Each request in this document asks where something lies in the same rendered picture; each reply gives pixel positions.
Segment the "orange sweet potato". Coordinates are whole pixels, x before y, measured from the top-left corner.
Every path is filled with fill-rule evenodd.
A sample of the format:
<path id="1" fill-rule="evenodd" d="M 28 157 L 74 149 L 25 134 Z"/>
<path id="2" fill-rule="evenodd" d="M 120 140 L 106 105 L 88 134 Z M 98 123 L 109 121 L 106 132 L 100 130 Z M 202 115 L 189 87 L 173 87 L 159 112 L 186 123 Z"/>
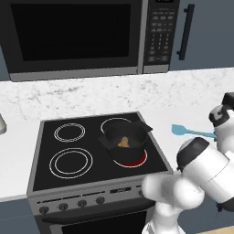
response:
<path id="1" fill-rule="evenodd" d="M 126 136 L 124 136 L 121 141 L 118 143 L 119 147 L 129 147 L 129 140 Z"/>

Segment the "black cooking pot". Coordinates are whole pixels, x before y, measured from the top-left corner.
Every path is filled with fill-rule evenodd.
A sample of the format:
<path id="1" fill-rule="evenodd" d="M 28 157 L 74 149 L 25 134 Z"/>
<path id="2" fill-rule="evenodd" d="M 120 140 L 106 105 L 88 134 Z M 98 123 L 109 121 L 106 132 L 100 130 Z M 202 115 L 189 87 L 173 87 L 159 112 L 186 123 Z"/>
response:
<path id="1" fill-rule="evenodd" d="M 119 164 L 129 164 L 142 157 L 149 138 L 148 133 L 152 130 L 152 127 L 142 121 L 116 122 L 110 124 L 98 140 L 106 148 L 111 159 Z M 129 147 L 118 146 L 124 136 L 129 140 Z"/>

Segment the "blue spatula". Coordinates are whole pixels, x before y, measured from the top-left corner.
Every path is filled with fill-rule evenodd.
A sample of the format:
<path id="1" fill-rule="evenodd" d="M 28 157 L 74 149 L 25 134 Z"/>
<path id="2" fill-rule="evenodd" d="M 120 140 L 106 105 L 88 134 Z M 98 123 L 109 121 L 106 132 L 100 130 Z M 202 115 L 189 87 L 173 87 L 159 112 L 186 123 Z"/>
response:
<path id="1" fill-rule="evenodd" d="M 173 134 L 176 134 L 176 135 L 195 134 L 195 135 L 201 135 L 201 136 L 210 137 L 210 138 L 216 137 L 216 135 L 213 133 L 196 132 L 196 131 L 188 130 L 183 125 L 177 125 L 177 124 L 172 125 L 171 131 Z"/>

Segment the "black glass hob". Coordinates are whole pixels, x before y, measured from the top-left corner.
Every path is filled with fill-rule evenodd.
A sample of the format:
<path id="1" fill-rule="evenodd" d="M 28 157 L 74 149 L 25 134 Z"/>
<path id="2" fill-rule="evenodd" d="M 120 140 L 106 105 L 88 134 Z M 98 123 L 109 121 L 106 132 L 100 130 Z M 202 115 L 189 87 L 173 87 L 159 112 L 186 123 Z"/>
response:
<path id="1" fill-rule="evenodd" d="M 126 112 L 41 122 L 27 194 L 58 195 L 132 183 L 151 173 L 170 174 L 172 168 L 149 130 L 144 131 L 144 152 L 133 161 L 121 154 L 112 159 L 100 142 L 110 125 L 142 118 L 139 112 Z"/>

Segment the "black and silver microwave oven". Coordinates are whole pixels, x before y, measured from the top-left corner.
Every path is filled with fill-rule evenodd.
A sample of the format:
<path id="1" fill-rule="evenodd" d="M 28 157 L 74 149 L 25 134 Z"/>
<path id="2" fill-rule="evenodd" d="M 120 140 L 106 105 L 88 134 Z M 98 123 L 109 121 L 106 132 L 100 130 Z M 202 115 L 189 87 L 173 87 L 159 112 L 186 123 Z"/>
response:
<path id="1" fill-rule="evenodd" d="M 12 81 L 164 73 L 180 0 L 0 0 Z"/>

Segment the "grey rounded object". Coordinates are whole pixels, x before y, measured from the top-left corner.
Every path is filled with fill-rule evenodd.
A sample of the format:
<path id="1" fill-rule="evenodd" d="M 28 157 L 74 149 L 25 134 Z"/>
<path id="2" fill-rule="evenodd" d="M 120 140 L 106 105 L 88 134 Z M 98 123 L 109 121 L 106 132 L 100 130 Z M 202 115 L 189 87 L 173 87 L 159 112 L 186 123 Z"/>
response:
<path id="1" fill-rule="evenodd" d="M 0 135 L 6 132 L 6 123 L 3 116 L 0 114 Z"/>

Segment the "blue-grey base cupboard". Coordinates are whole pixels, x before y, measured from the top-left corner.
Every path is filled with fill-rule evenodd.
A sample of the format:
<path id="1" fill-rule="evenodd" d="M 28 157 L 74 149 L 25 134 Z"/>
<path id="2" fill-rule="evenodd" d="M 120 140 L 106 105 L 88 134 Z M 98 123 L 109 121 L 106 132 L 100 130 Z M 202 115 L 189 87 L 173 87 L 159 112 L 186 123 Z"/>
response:
<path id="1" fill-rule="evenodd" d="M 40 234 L 26 198 L 0 202 L 0 234 Z"/>
<path id="2" fill-rule="evenodd" d="M 179 225 L 186 234 L 197 234 L 234 226 L 234 212 L 218 212 L 217 208 L 200 206 L 183 212 Z"/>

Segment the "blue-grey wall cupboard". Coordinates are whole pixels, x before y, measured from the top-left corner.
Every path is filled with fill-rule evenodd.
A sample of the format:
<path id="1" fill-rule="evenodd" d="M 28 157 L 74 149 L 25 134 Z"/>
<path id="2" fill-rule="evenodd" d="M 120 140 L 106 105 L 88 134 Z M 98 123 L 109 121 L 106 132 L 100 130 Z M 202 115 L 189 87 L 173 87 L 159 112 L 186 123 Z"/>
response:
<path id="1" fill-rule="evenodd" d="M 10 76 L 5 64 L 3 50 L 0 46 L 0 81 L 10 81 Z"/>

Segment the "blue-grey wall cupboard door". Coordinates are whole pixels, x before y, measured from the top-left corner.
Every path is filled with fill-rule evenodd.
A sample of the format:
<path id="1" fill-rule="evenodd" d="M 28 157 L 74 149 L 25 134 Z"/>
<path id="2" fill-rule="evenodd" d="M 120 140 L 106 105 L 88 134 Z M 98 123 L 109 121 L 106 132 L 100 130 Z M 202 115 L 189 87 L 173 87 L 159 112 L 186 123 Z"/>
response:
<path id="1" fill-rule="evenodd" d="M 186 16 L 192 16 L 185 58 Z M 169 70 L 234 67 L 234 0 L 180 0 Z"/>

